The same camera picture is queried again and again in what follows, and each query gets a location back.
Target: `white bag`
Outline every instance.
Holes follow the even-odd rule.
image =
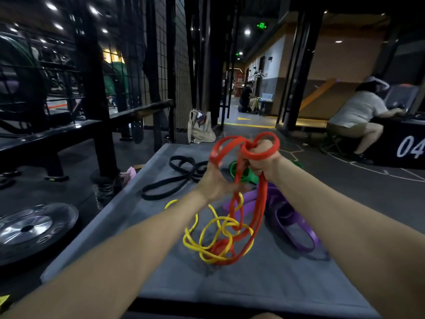
[[[192,137],[194,143],[214,142],[215,134],[211,128],[211,112],[207,112],[205,124],[202,126],[202,128],[196,121],[197,116],[197,110],[193,109],[190,111],[189,122],[187,124],[187,140],[189,141],[189,144],[192,142]]]

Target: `gray exercise mat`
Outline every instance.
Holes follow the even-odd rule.
[[[63,268],[108,237],[162,211],[170,200],[190,191],[195,185],[193,182],[188,182],[173,196],[158,201],[145,201],[137,194],[144,185],[179,174],[168,166],[171,156],[190,156],[200,162],[208,159],[211,147],[212,144],[165,144],[129,185],[47,267],[41,276],[42,282],[53,279]],[[235,152],[227,155],[223,168],[235,158]],[[164,192],[174,186],[170,184],[151,193]],[[220,206],[228,199],[213,204],[219,215],[226,214]],[[193,233],[195,241],[212,217],[208,208],[199,214],[199,223]],[[215,225],[211,226],[206,242],[209,242],[215,230]],[[241,247],[236,245],[236,252],[240,250],[238,248]],[[310,254],[301,254],[289,241],[270,232],[264,222],[252,250],[230,266],[205,264],[197,252],[189,250],[179,240],[145,283],[139,296],[252,307],[270,312],[379,318],[328,256],[325,247],[321,246]]]

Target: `black resistance band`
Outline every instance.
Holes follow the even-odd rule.
[[[175,161],[175,160],[180,161],[178,163],[178,165],[175,165],[173,163],[173,161]],[[190,163],[193,166],[192,170],[188,171],[186,169],[183,169],[182,166],[185,163]],[[172,194],[178,192],[180,189],[182,189],[183,186],[190,179],[192,179],[194,182],[198,183],[199,180],[204,175],[205,171],[207,170],[207,164],[208,164],[208,161],[202,161],[202,162],[196,163],[194,158],[190,158],[190,157],[187,157],[187,156],[172,156],[170,158],[170,162],[169,162],[170,167],[172,167],[174,170],[176,170],[178,172],[181,172],[182,175],[177,176],[177,177],[164,179],[164,180],[160,180],[160,181],[155,182],[153,184],[147,185],[147,186],[143,187],[139,191],[139,193],[144,200],[160,200],[162,198],[167,198],[167,197],[171,196]],[[176,186],[175,188],[171,189],[170,191],[167,191],[165,193],[159,193],[157,195],[146,194],[146,192],[148,192],[152,189],[156,189],[156,188],[162,187],[164,185],[170,184],[172,182],[178,182],[178,181],[182,181],[182,182],[178,186]]]

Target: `shoe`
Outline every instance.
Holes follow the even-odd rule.
[[[364,165],[374,165],[375,164],[375,162],[373,162],[372,160],[366,159],[364,157],[363,153],[360,153],[360,154],[353,153],[350,156],[350,158],[353,159],[356,162],[363,163]]]

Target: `green exit sign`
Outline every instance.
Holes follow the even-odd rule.
[[[261,30],[266,30],[267,29],[267,25],[265,22],[260,22],[257,24],[257,28],[261,29]]]

